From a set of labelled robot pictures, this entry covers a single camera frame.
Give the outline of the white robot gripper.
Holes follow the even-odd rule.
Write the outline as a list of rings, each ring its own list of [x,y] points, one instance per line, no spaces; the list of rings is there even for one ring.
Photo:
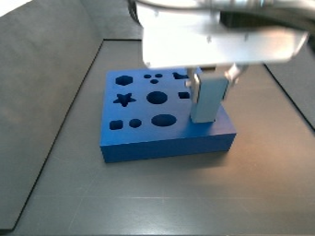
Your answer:
[[[309,38],[309,0],[134,0],[147,67],[187,66],[198,103],[201,65],[230,65],[225,99],[249,64],[285,62]]]

